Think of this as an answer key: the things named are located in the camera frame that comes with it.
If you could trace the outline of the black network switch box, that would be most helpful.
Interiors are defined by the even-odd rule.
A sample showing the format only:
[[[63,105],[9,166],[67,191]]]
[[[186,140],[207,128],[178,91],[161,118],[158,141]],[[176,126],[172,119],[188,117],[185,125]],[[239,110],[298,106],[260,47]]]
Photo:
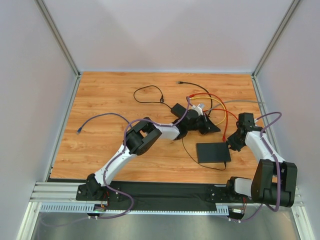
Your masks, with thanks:
[[[196,153],[200,164],[231,162],[231,155],[226,142],[197,143]]]

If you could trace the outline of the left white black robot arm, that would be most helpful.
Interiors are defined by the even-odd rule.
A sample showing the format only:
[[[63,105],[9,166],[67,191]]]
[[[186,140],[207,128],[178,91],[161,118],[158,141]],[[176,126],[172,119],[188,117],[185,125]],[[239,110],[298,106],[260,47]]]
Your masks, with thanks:
[[[100,170],[87,177],[88,193],[96,198],[103,195],[105,188],[130,160],[145,154],[159,139],[180,140],[189,131],[206,135],[221,130],[205,113],[194,109],[186,110],[172,123],[158,123],[149,117],[128,122],[117,153]]]

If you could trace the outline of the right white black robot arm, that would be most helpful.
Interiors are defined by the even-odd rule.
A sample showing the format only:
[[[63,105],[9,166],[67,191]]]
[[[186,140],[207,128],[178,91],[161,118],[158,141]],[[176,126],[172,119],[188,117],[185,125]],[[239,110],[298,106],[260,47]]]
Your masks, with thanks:
[[[258,162],[253,179],[232,176],[226,184],[232,194],[247,196],[274,212],[295,202],[298,168],[281,157],[267,139],[266,127],[256,125],[252,113],[240,113],[237,130],[227,138],[230,150],[248,147]]]

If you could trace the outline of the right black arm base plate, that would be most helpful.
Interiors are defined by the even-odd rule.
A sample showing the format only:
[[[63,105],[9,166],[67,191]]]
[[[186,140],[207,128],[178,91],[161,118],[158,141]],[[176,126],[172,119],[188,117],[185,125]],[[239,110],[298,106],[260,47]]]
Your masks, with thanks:
[[[234,187],[229,185],[209,185],[206,193],[207,199],[213,203],[253,203],[250,197],[236,193]]]

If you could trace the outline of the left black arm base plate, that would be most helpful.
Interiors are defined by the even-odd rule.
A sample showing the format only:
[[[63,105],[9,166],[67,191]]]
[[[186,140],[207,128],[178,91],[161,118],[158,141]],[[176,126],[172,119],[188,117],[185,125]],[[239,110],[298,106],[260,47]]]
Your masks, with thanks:
[[[75,199],[77,201],[120,202],[124,198],[119,193],[115,193],[105,186],[100,186],[94,193],[91,193],[86,184],[81,184],[78,186]]]

